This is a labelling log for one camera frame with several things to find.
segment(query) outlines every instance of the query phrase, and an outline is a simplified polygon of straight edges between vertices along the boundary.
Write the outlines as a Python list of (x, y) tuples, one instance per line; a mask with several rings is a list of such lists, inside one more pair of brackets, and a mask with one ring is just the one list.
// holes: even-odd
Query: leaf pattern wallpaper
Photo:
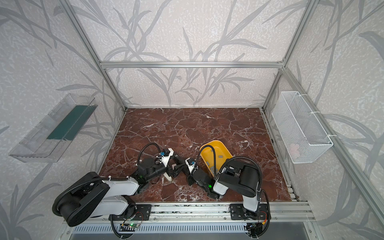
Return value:
[[(51, 212), (52, 202), (73, 179), (101, 168), (124, 113), (57, 9), (56, 1), (0, 1), (1, 239), (54, 239), (63, 219)], [(94, 96), (98, 107), (60, 160), (10, 157), (68, 93)]]
[[(71, 4), (103, 61), (281, 61), (307, 0)], [(262, 106), (260, 96), (268, 94), (276, 72), (108, 69), (125, 104), (132, 107)]]
[[(306, 89), (363, 172), (384, 196), (384, 1), (319, 3), (288, 68)], [(308, 200), (327, 239), (384, 239), (384, 230), (331, 150), (293, 165), (270, 115), (301, 200)]]

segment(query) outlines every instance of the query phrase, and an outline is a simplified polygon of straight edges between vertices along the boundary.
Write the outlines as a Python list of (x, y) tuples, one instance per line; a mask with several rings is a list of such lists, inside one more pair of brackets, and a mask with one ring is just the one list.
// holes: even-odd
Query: metal vent grille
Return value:
[[(239, 233), (245, 232), (245, 223), (143, 223), (134, 233)], [(76, 226), (73, 234), (111, 233), (107, 223), (83, 223)]]

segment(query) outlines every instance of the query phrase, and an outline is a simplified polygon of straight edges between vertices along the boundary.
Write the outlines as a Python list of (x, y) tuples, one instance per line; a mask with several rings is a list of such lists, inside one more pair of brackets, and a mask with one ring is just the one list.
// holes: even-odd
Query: yellow plastic basket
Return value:
[[(205, 145), (211, 145), (215, 149), (216, 153), (216, 174), (225, 161), (232, 157), (232, 154), (228, 151), (227, 147), (219, 140), (210, 141), (207, 144), (201, 146), (202, 149)], [(204, 148), (200, 154), (201, 158), (204, 160), (212, 176), (214, 176), (214, 153), (210, 147)]]

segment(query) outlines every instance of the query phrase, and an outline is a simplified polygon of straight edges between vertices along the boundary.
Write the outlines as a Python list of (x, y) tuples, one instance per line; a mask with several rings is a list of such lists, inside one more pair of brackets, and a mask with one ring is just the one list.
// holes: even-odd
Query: metal mesh basket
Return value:
[(293, 163), (314, 162), (333, 146), (315, 113), (297, 91), (281, 92), (272, 116)]

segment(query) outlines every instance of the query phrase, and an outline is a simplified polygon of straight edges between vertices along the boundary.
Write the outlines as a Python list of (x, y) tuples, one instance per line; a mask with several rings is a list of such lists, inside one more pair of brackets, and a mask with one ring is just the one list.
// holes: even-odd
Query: red marble surface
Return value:
[[(125, 177), (137, 168), (139, 151), (149, 142), (172, 148), (179, 156), (196, 155), (205, 143), (218, 139), (233, 156), (243, 155), (257, 161), (263, 172), (262, 188), (270, 201), (290, 201), (278, 161), (258, 108), (170, 108), (128, 109), (100, 175)], [(145, 156), (154, 156), (156, 147), (148, 147)], [(206, 172), (203, 161), (199, 167)], [(188, 186), (183, 173), (168, 182), (164, 176), (153, 179), (136, 202), (215, 201), (197, 184)], [(228, 190), (220, 201), (242, 201)]]

